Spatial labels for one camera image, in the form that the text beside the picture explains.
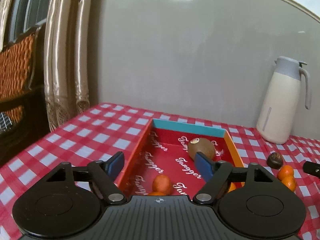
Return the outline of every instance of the orange fruit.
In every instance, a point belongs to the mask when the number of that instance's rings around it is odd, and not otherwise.
[[[292,192],[295,191],[297,187],[297,182],[294,177],[285,177],[281,182],[286,185]]]
[[[165,196],[165,194],[161,192],[151,192],[148,194],[148,196]]]
[[[237,187],[236,187],[236,184],[234,184],[233,182],[231,182],[230,188],[229,188],[229,190],[228,190],[228,193],[229,193],[230,191],[235,190],[236,188],[237,188]]]
[[[278,179],[283,180],[285,177],[293,177],[293,168],[290,165],[283,166],[278,172]]]
[[[152,182],[153,192],[162,192],[165,195],[170,195],[172,192],[172,183],[167,175],[158,175]]]

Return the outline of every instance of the table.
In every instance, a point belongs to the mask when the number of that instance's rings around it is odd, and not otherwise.
[[[12,218],[12,206],[19,196],[51,169],[63,161],[69,161],[74,166],[85,166],[98,159],[105,161],[119,150],[128,160],[151,118],[224,128],[232,136],[245,166],[250,162],[259,163],[274,175],[277,171],[267,167],[266,158],[272,151],[280,152],[285,163],[294,168],[298,183],[296,194],[307,208],[307,217],[299,235],[304,240],[320,239],[320,181],[302,171],[305,160],[320,163],[320,141],[291,136],[286,144],[274,145],[266,142],[255,128],[112,103],[99,104],[75,117],[0,169],[1,237],[15,240],[21,236]],[[77,184],[88,188],[87,183]]]

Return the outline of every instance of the beige curtain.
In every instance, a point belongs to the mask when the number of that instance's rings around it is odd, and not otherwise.
[[[50,129],[89,108],[87,33],[91,0],[50,0],[44,46]]]
[[[4,45],[4,32],[12,0],[0,0],[0,52]]]

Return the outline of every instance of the blue box edge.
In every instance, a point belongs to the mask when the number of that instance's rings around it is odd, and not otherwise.
[[[178,132],[224,138],[226,129],[153,118],[153,127]]]

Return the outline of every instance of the red box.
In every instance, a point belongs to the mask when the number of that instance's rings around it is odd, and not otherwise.
[[[216,148],[215,160],[224,160],[243,167],[238,151],[225,129],[195,124],[151,120],[121,173],[118,187],[125,195],[147,195],[152,181],[159,174],[169,176],[172,195],[192,198],[205,181],[188,155],[187,144],[194,138],[207,138]]]

